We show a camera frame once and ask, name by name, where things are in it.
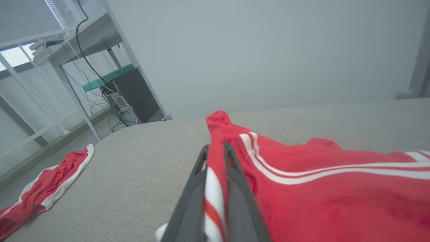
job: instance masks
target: floor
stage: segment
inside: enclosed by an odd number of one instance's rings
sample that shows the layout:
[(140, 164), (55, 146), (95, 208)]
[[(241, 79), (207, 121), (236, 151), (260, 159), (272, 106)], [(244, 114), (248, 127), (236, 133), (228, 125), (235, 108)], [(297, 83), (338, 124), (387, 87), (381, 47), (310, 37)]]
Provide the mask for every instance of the floor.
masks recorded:
[[(162, 118), (164, 118), (163, 113), (159, 110), (154, 114), (150, 121), (160, 121)], [(111, 127), (114, 127), (114, 125), (116, 125), (114, 118), (111, 117), (110, 121)], [(108, 118), (100, 121), (94, 127), (102, 139), (106, 138), (112, 133), (108, 124)], [(125, 128), (125, 126), (123, 124), (119, 124), (114, 128), (114, 131), (116, 132), (122, 128)], [(0, 209), (8, 207), (17, 202), (23, 188), (33, 181), (44, 168), (60, 164), (68, 153), (75, 150), (84, 150), (85, 147), (90, 143), (96, 144), (97, 139), (92, 134), (91, 130), (88, 129), (85, 131), (85, 133), (81, 134), (63, 148), (59, 149), (52, 156), (39, 163), (24, 176), (18, 178), (9, 187), (0, 192)]]

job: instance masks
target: desk leg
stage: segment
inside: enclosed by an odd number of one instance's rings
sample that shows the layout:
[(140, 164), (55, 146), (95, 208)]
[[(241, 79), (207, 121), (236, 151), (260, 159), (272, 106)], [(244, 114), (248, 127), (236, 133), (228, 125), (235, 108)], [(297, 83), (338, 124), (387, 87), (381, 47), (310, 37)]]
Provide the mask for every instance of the desk leg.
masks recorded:
[(64, 72), (63, 68), (58, 65), (58, 63), (55, 60), (50, 60), (50, 63), (52, 67), (54, 68), (55, 72), (57, 73), (58, 77), (61, 80), (61, 83), (63, 83), (64, 87), (66, 88), (67, 92), (69, 93), (70, 97), (72, 98), (73, 102), (75, 103), (76, 107), (78, 108), (78, 111), (83, 116), (83, 119), (88, 124), (89, 128), (91, 129), (94, 136), (100, 141), (100, 136), (98, 135), (97, 131), (95, 130), (94, 126), (92, 125), (88, 114), (86, 113), (84, 107), (82, 106), (82, 103), (80, 102), (75, 89), (73, 89), (72, 83), (70, 83), (69, 78), (67, 77), (66, 73)]

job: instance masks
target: gray table surface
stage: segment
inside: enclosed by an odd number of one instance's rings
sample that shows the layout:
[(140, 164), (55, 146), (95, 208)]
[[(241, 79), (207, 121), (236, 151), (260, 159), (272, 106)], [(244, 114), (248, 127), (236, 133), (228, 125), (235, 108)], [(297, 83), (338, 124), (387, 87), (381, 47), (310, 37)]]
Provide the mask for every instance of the gray table surface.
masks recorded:
[[(430, 99), (232, 113), (230, 118), (287, 145), (321, 137), (345, 149), (430, 149)], [(6, 241), (154, 241), (209, 141), (204, 117), (115, 132), (95, 145), (94, 157), (53, 208)]]

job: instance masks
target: white wall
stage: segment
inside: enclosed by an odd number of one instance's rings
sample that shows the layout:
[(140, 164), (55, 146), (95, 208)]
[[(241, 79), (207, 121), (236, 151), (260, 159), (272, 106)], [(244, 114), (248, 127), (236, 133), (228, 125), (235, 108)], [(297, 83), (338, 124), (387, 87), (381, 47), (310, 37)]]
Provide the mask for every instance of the white wall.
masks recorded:
[[(113, 47), (112, 49), (119, 59), (121, 65), (124, 66), (131, 63), (127, 57), (127, 54), (124, 52), (123, 47)], [(105, 75), (117, 69), (107, 51), (93, 54), (87, 58), (100, 75)], [(83, 64), (81, 61), (75, 61), (75, 63), (79, 65), (81, 69), (83, 69), (83, 71), (88, 76), (89, 81), (96, 79), (96, 76), (88, 70), (85, 64)], [(82, 104), (88, 104), (89, 101), (85, 96), (85, 92), (80, 87), (80, 85), (83, 85), (87, 82), (85, 76), (82, 75), (71, 62), (63, 65), (63, 67), (70, 74), (70, 76), (75, 79), (77, 83), (79, 83), (78, 85), (72, 82)], [(65, 87), (58, 79), (58, 76), (52, 66), (50, 64), (46, 64), (40, 66), (40, 69), (42, 73), (45, 74), (47, 81), (51, 84), (54, 91), (34, 68), (19, 73), (19, 76), (22, 77), (23, 81), (31, 87), (31, 93), (41, 98), (43, 102), (42, 105), (47, 107), (54, 115), (54, 118), (58, 120), (74, 111), (76, 106), (68, 95)], [(19, 85), (14, 77), (10, 76), (0, 80), (0, 92), (6, 96), (11, 104), (24, 116), (25, 119), (30, 122), (30, 124), (37, 131), (52, 124), (52, 121), (48, 118), (48, 116), (43, 113), (43, 111)], [(87, 92), (89, 100), (100, 103), (102, 106), (106, 106), (103, 104), (105, 101), (101, 97), (97, 96), (101, 95), (101, 92), (98, 89), (93, 90), (93, 92), (95, 94)], [(96, 105), (92, 108), (92, 112), (95, 113), (101, 109), (101, 106)], [(90, 106), (86, 108), (86, 111), (88, 115), (91, 115)], [(77, 113), (68, 118), (66, 121), (62, 122), (62, 125), (65, 127), (65, 129), (71, 129), (82, 121), (83, 117)], [(15, 122), (6, 113), (4, 113), (2, 109), (0, 109), (0, 124), (0, 154), (6, 152), (24, 139), (28, 138), (28, 135), (21, 128), (19, 128), (19, 126), (15, 124)], [(42, 137), (47, 142), (51, 142), (60, 135), (62, 135), (60, 129), (54, 127), (42, 134)], [(29, 157), (38, 149), (40, 149), (40, 146), (35, 141), (31, 141), (13, 154), (0, 160), (0, 175)]]
[(108, 0), (173, 119), (392, 99), (427, 0)]

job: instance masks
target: baseboard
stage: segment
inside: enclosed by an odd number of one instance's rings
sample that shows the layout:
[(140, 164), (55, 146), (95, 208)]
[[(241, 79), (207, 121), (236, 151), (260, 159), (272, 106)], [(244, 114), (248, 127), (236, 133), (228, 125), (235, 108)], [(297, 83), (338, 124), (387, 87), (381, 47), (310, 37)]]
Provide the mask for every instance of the baseboard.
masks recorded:
[[(104, 111), (100, 110), (91, 116), (91, 123), (93, 125), (105, 119), (110, 115), (110, 109)], [(79, 135), (83, 134), (89, 129), (86, 122), (82, 121), (75, 127), (71, 128), (68, 134), (61, 135), (55, 140), (49, 142), (46, 146), (40, 148), (34, 154), (32, 154), (27, 159), (20, 162), (18, 165), (14, 166), (12, 169), (7, 171), (5, 174), (0, 176), (0, 192), (12, 184), (16, 179), (22, 177), (31, 169), (33, 169), (41, 161), (47, 159), (59, 149), (63, 148), (65, 145), (70, 143), (72, 140), (76, 139)]]

